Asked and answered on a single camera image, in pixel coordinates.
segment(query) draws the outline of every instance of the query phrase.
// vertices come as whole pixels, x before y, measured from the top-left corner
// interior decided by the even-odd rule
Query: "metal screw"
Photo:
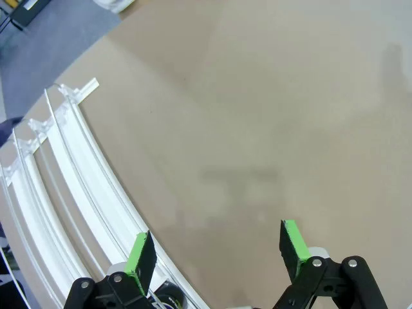
[[[114,282],[121,282],[122,276],[121,276],[121,275],[116,275],[116,276],[113,278],[113,280],[114,280]]]
[[[349,260],[348,264],[349,264],[349,266],[351,266],[351,267],[356,267],[356,266],[358,266],[358,262],[356,262],[355,259]]]
[[[314,260],[312,261],[312,265],[313,265],[314,267],[319,267],[319,266],[322,265],[322,261],[321,261],[320,259],[314,259]]]

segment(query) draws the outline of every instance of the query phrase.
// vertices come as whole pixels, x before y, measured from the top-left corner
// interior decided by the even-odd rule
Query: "green gripper pad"
[[[279,249],[289,273],[291,282],[299,274],[302,264],[311,257],[294,220],[283,220],[279,239]]]
[[[150,281],[156,266],[156,251],[150,232],[137,234],[124,272],[133,277],[142,295],[149,291]]]

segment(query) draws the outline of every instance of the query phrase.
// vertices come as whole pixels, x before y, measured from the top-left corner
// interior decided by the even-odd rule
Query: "white curved rail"
[[[29,121],[36,139],[28,144],[33,153],[42,141],[46,138],[49,140],[59,169],[80,213],[109,261],[116,264],[126,260],[136,235],[148,228],[113,174],[77,107],[97,86],[95,79],[81,91],[59,85],[59,90],[66,98],[65,102],[56,112],[48,102],[51,111],[51,119],[48,121]],[[22,151],[19,156],[24,157],[24,168],[14,163],[11,166],[14,170],[12,176],[5,179],[4,183],[13,183],[24,219],[28,226],[33,227],[30,233],[36,238],[42,258],[63,295],[67,295],[74,277],[89,275],[71,247],[53,210],[33,156],[23,156]],[[156,290],[168,279],[185,292],[189,308],[208,309],[155,239],[154,245],[158,263],[154,270],[151,290]],[[92,252],[89,255],[93,263],[97,263]],[[62,265],[66,265],[64,270],[57,271]]]
[[[15,212],[14,204],[13,201],[10,197],[10,193],[8,192],[8,186],[7,186],[7,181],[6,181],[6,176],[5,176],[5,171],[3,169],[3,166],[0,163],[0,171],[1,171],[1,184],[3,187],[3,192],[5,194],[5,199],[6,199],[6,204],[9,208],[10,214],[12,215],[12,220],[17,228],[17,233],[20,236],[20,239],[23,243],[23,247],[26,250],[29,260],[33,263],[34,269],[37,273],[37,275],[40,277],[40,280],[43,282],[44,288],[46,289],[51,301],[54,302],[56,305],[56,308],[63,308],[63,304],[61,303],[60,299],[57,297],[55,291],[53,288],[50,286],[50,283],[46,279],[46,276],[44,275],[43,271],[41,270],[41,267],[39,266],[38,261],[36,260],[32,249],[30,248],[30,245],[27,241],[27,237],[24,234],[23,228],[21,226],[21,223],[19,219],[17,218],[17,214]]]

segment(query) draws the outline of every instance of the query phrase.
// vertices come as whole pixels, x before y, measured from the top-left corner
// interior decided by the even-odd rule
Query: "gray floor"
[[[0,33],[7,117],[25,115],[45,87],[119,23],[117,15],[92,0],[51,0],[24,32],[9,24]]]

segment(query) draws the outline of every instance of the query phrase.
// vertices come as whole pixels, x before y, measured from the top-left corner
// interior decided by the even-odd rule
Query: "beige table surface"
[[[284,218],[336,261],[366,258],[406,308],[411,16],[409,1],[154,0],[59,82],[98,78],[88,124],[212,308],[273,306]]]

